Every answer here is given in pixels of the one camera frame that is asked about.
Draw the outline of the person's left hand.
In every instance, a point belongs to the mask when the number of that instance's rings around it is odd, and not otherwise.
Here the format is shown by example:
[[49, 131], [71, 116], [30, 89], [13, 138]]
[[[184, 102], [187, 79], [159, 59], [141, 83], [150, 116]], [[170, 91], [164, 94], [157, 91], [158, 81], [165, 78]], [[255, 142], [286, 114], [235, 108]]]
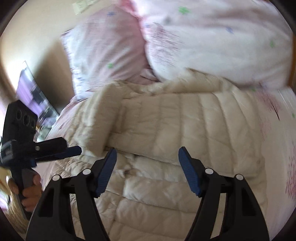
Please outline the person's left hand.
[[38, 204], [41, 196], [43, 194], [43, 189], [41, 185], [41, 177], [38, 173], [33, 176], [32, 186], [25, 188], [23, 190], [23, 196], [25, 197], [22, 200], [22, 206], [25, 208], [25, 211], [32, 213]]

